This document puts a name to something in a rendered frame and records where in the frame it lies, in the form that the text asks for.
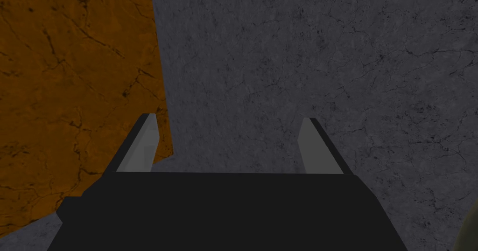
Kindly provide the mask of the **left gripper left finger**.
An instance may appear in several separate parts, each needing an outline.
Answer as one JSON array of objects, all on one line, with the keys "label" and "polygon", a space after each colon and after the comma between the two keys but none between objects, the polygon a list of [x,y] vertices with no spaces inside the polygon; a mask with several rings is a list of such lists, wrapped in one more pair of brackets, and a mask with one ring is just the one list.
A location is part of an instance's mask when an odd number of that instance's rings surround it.
[{"label": "left gripper left finger", "polygon": [[159,139],[156,114],[140,115],[105,172],[151,172]]}]

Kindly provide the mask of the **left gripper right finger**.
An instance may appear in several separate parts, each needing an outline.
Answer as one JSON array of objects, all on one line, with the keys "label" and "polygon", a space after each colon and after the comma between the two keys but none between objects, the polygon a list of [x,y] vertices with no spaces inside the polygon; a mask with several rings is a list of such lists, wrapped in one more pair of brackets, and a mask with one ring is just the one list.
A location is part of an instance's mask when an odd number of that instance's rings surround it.
[{"label": "left gripper right finger", "polygon": [[307,174],[353,174],[316,118],[304,118],[297,138]]}]

